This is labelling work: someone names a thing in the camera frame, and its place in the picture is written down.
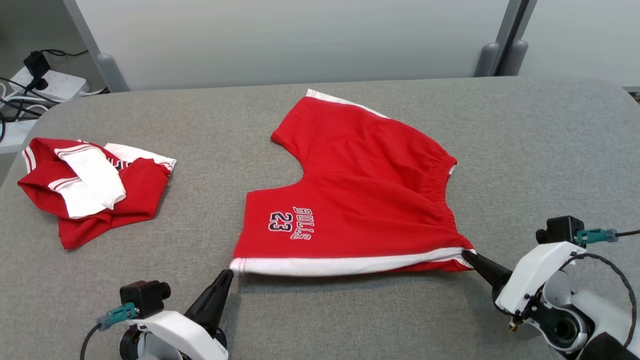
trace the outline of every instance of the white wall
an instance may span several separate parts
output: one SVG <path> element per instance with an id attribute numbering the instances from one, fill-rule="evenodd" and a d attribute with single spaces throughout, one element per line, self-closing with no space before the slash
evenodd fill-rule
<path id="1" fill-rule="evenodd" d="M 508 0 L 76 0 L 131 90 L 473 76 Z"/>
<path id="2" fill-rule="evenodd" d="M 640 86 L 640 1 L 538 0 L 520 75 L 567 74 Z"/>

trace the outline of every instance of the cable connector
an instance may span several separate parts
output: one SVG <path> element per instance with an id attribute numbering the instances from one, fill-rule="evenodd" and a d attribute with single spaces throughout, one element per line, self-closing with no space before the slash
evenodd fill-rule
<path id="1" fill-rule="evenodd" d="M 615 229 L 579 230 L 576 234 L 576 241 L 580 245 L 599 243 L 601 241 L 613 243 L 618 241 L 617 232 Z"/>
<path id="2" fill-rule="evenodd" d="M 127 302 L 122 306 L 118 306 L 115 309 L 107 311 L 106 315 L 100 316 L 95 319 L 95 322 L 100 324 L 99 330 L 105 331 L 113 324 L 123 322 L 128 319 L 133 319 L 138 315 L 138 310 L 132 302 Z"/>

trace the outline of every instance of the red shorts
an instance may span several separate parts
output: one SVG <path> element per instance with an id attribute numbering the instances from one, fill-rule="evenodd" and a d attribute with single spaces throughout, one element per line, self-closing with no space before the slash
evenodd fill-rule
<path id="1" fill-rule="evenodd" d="M 231 269 L 330 276 L 470 270 L 471 243 L 445 202 L 456 164 L 420 131 L 364 106 L 309 90 L 271 139 L 304 176 L 246 196 Z"/>

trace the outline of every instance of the gray floor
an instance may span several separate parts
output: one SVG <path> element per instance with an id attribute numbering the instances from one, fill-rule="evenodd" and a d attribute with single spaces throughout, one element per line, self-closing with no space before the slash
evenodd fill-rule
<path id="1" fill-rule="evenodd" d="M 6 174 L 9 172 L 9 168 L 13 163 L 15 155 L 16 152 L 11 154 L 0 154 L 0 186 L 2 186 L 4 179 L 6 178 Z"/>

